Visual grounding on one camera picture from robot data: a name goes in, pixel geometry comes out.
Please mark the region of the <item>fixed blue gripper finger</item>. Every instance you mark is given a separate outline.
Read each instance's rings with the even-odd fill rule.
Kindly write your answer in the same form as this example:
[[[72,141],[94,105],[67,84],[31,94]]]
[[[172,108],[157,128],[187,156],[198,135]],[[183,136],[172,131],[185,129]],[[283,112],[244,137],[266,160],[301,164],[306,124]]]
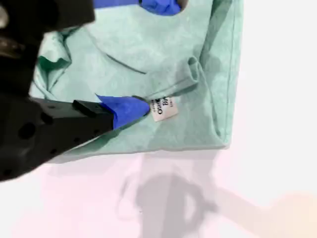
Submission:
[[[52,158],[150,112],[139,97],[72,103],[0,95],[0,179],[31,172]]]

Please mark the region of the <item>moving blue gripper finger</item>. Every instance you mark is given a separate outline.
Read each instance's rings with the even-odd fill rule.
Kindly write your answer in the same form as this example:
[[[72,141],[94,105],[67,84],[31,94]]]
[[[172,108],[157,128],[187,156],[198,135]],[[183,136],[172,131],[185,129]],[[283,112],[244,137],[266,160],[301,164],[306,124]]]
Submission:
[[[64,29],[94,21],[93,9],[137,5],[146,11],[172,16],[182,11],[180,0],[29,0],[34,15],[27,28],[33,34]]]

